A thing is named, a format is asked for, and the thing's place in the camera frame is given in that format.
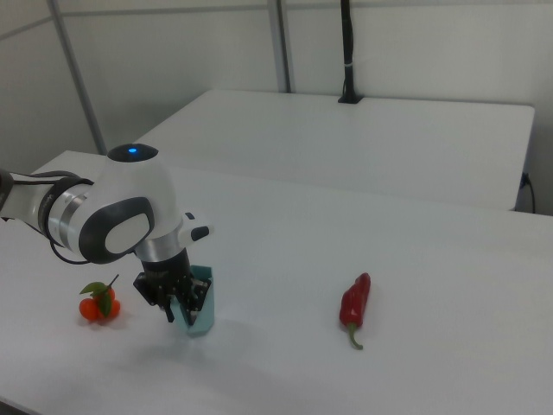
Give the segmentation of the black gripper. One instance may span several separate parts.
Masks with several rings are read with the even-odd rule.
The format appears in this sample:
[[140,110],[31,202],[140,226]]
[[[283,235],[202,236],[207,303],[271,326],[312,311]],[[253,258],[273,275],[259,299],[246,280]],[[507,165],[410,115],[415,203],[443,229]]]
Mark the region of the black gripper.
[[158,306],[165,312],[167,320],[175,320],[171,304],[173,298],[181,307],[188,325],[194,325],[212,283],[209,279],[197,278],[184,249],[171,259],[161,262],[142,262],[143,272],[134,287],[150,306]]

